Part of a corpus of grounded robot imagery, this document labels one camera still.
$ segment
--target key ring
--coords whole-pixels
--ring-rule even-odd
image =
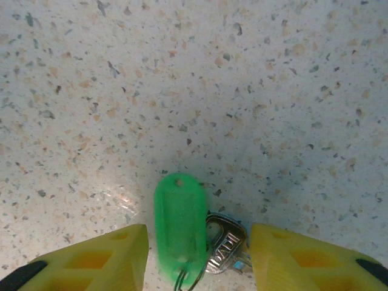
[[[200,271],[198,277],[196,277],[194,283],[191,285],[191,287],[187,291],[192,291],[195,288],[195,286],[198,284],[198,282],[202,278],[203,274],[205,274],[206,267],[207,267],[207,261],[205,263],[205,266]],[[179,276],[176,279],[176,283],[174,286],[174,291],[182,291],[181,287],[183,285],[183,281],[184,281],[184,278],[186,277],[187,273],[188,273],[188,271],[185,269],[182,269],[181,273],[179,273]]]
[[[206,244],[206,247],[207,247],[207,251],[209,252],[209,259],[210,259],[211,255],[213,253],[213,248],[211,247],[211,245],[209,243]],[[204,267],[202,268],[202,270],[198,274],[198,277],[196,277],[196,279],[194,280],[194,283],[190,286],[189,289],[187,289],[187,291],[192,291],[195,288],[195,286],[198,284],[198,282],[200,281],[202,276],[205,274],[208,261],[209,260],[206,261]],[[183,281],[184,281],[187,274],[188,274],[188,271],[186,269],[182,269],[182,271],[179,273],[178,278],[176,279],[174,291],[182,291],[181,287],[183,285]]]

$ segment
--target green key tag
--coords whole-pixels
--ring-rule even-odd
[[[195,282],[207,263],[205,193],[196,179],[176,173],[155,190],[155,230],[161,270],[176,282],[185,270],[185,286]]]

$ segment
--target white speckled surface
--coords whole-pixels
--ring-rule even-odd
[[[167,171],[247,227],[388,265],[388,2],[129,2],[1,3],[0,277],[144,222],[144,290],[168,290],[153,235]],[[198,286],[254,289],[232,272]]]

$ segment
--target speckled countertop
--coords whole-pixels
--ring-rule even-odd
[[[269,223],[388,265],[387,1],[0,9],[0,277],[144,222],[144,290],[168,290],[153,191],[177,171],[248,228]],[[198,286],[254,289],[233,272]]]

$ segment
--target key head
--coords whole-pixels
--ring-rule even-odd
[[[247,230],[238,222],[219,213],[211,213],[206,218],[206,224],[219,225],[219,232],[212,239],[213,255],[207,262],[206,272],[220,274],[236,263],[235,256],[240,247],[248,239]]]

